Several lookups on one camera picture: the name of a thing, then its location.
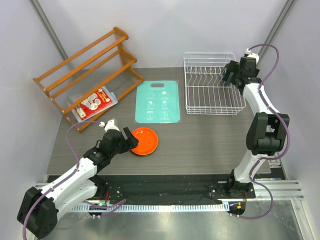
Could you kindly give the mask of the dark teal plate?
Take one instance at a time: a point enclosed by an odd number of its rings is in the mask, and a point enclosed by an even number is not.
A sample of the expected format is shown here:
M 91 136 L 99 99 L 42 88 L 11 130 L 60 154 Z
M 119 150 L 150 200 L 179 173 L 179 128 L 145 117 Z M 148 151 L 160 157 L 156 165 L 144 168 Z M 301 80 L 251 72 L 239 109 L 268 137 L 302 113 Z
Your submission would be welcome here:
M 233 77 L 233 73 L 231 72 L 228 77 L 226 77 L 226 72 L 222 73 L 221 85 L 223 87 L 227 87 L 231 84 L 231 79 Z

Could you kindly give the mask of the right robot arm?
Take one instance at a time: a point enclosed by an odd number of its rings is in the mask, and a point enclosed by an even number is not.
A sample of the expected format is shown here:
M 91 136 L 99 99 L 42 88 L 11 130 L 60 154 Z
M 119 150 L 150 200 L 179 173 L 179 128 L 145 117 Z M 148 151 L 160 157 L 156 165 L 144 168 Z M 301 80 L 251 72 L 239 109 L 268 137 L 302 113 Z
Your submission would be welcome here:
M 231 171 L 226 183 L 209 183 L 211 199 L 254 197 L 253 177 L 262 163 L 281 152 L 289 142 L 290 118 L 280 113 L 269 100 L 258 78 L 259 57 L 247 53 L 240 61 L 230 61 L 223 70 L 222 81 L 234 85 L 248 102 L 254 118 L 246 135 L 247 151 L 240 164 Z

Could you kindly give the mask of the orange plate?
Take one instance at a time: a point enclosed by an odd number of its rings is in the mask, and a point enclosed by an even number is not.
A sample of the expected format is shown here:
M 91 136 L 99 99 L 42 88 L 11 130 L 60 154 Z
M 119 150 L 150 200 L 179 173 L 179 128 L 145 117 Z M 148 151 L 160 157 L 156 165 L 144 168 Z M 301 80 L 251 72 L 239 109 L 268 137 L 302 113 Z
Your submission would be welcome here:
M 130 150 L 133 154 L 148 154 L 157 149 L 159 138 L 154 130 L 148 127 L 139 127 L 133 130 L 132 134 L 139 140 L 138 146 Z

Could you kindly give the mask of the lime green plate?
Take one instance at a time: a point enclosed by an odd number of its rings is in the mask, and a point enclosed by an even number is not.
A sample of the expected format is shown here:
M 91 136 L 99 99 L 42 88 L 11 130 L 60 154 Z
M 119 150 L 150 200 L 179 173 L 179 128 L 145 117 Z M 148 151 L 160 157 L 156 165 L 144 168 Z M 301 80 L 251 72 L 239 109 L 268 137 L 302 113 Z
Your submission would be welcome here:
M 152 154 L 154 154 L 156 152 L 157 152 L 157 149 L 155 149 L 154 151 L 152 151 L 152 152 L 150 152 L 148 154 L 135 154 L 135 155 L 138 156 L 138 157 L 148 157 L 148 156 L 150 156 L 150 155 L 152 155 Z

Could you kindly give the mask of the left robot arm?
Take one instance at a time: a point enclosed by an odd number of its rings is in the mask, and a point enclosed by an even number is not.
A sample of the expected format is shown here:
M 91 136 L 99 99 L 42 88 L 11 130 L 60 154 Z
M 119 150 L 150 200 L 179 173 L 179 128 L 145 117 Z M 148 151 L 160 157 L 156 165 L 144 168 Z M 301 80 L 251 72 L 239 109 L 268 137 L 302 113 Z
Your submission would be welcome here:
M 23 225 L 22 238 L 27 239 L 27 233 L 31 232 L 43 239 L 73 207 L 91 198 L 102 199 L 107 185 L 98 173 L 111 163 L 114 156 L 136 148 L 138 143 L 127 127 L 123 130 L 116 126 L 107 127 L 102 139 L 70 170 L 40 189 L 29 188 L 17 215 Z

